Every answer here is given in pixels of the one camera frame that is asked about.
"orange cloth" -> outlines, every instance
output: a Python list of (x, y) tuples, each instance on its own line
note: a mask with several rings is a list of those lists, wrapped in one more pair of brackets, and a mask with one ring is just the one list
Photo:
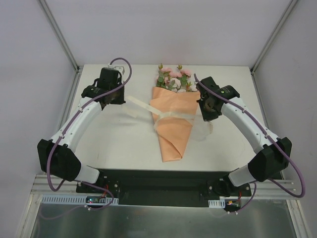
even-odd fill
[[(174, 93), (154, 87), (150, 105), (161, 112), (178, 112), (195, 115), (200, 98), (199, 92)], [(154, 122), (158, 115), (152, 114)], [(163, 118), (158, 122), (157, 132), (163, 162), (183, 158), (192, 125), (185, 119)]]

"flower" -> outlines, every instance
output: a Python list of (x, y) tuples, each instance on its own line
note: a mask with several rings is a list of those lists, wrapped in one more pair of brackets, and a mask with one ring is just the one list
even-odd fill
[(181, 86), (181, 82), (178, 78), (171, 78), (170, 81), (172, 82), (173, 80), (175, 80), (175, 83), (173, 85), (173, 88), (180, 88)]
[(161, 71), (162, 71), (163, 73), (166, 73), (166, 72), (173, 72), (173, 69), (168, 68), (168, 67), (164, 67), (164, 68), (162, 68), (162, 69), (161, 69)]
[(169, 73), (169, 76), (171, 78), (181, 78), (182, 74), (180, 72), (171, 72), (171, 73)]
[(196, 85), (191, 85), (189, 88), (190, 88), (190, 90), (192, 90), (192, 92), (197, 91)]
[(180, 72), (182, 74), (187, 75), (188, 77), (190, 77), (192, 75), (192, 72), (189, 69), (181, 69)]

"gray floor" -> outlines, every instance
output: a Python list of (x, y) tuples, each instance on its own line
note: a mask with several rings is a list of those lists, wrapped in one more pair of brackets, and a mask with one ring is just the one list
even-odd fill
[[(72, 205), (41, 205), (45, 217)], [(32, 238), (295, 238), (285, 201), (252, 201), (238, 215), (222, 209), (110, 206), (78, 208), (46, 221), (38, 219)]]

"pink rose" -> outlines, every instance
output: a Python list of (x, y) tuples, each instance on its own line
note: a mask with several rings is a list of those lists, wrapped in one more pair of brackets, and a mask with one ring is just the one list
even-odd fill
[(161, 71), (162, 71), (163, 73), (166, 73), (166, 72), (172, 72), (173, 69), (164, 67), (164, 68), (161, 69)]
[(190, 77), (192, 75), (192, 72), (189, 69), (181, 69), (180, 72), (182, 74), (187, 75), (188, 77)]
[(181, 78), (182, 74), (180, 72), (171, 72), (171, 73), (169, 73), (169, 76), (171, 78)]

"white flower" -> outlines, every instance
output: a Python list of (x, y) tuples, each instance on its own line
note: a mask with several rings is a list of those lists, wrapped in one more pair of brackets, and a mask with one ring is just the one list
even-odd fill
[(171, 78), (170, 81), (172, 82), (173, 80), (175, 80), (175, 83), (173, 85), (173, 88), (180, 88), (181, 86), (181, 82), (178, 78)]
[(190, 86), (190, 90), (192, 90), (192, 92), (196, 92), (197, 91), (196, 85)]

